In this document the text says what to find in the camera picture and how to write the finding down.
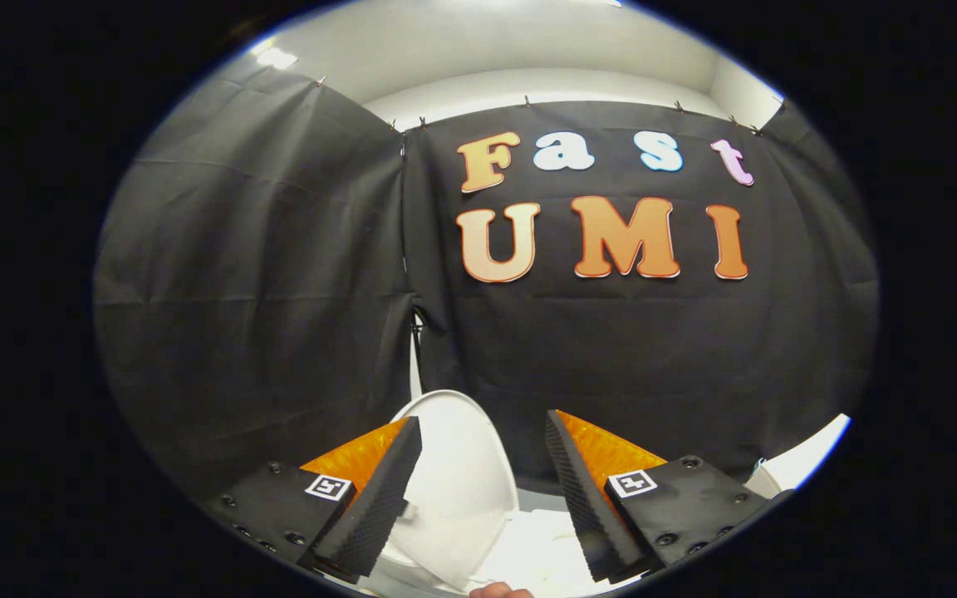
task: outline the black curtain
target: black curtain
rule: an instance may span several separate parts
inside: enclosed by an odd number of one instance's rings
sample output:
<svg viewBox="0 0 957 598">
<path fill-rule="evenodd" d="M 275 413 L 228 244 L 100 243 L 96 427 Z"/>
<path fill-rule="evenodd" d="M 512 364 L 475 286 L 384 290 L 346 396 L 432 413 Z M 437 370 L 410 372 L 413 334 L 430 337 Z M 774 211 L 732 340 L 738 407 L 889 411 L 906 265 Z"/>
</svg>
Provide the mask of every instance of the black curtain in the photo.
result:
<svg viewBox="0 0 957 598">
<path fill-rule="evenodd" d="M 409 401 L 402 136 L 237 61 L 176 107 L 107 214 L 96 333 L 140 442 L 198 500 Z"/>
<path fill-rule="evenodd" d="M 512 131 L 505 180 L 463 194 L 457 148 Z M 568 131 L 596 162 L 541 170 L 535 141 Z M 680 171 L 653 171 L 634 145 L 639 131 L 670 134 Z M 406 133 L 405 256 L 415 305 L 425 315 L 425 390 L 460 390 L 497 425 L 524 488 L 556 491 L 543 445 L 547 409 L 623 436 L 664 458 L 699 454 L 738 480 L 839 413 L 865 387 L 876 332 L 877 272 L 844 201 L 843 174 L 814 165 L 774 133 L 698 114 L 618 102 L 509 106 L 433 122 Z M 730 178 L 727 140 L 744 156 L 752 186 Z M 608 197 L 628 223 L 642 197 L 675 206 L 675 279 L 636 270 L 603 279 L 574 275 L 582 228 L 571 200 Z M 535 202 L 532 269 L 505 284 L 464 271 L 456 216 L 491 208 L 490 255 L 513 253 L 503 208 Z M 736 208 L 748 277 L 722 280 L 711 204 Z"/>
</svg>

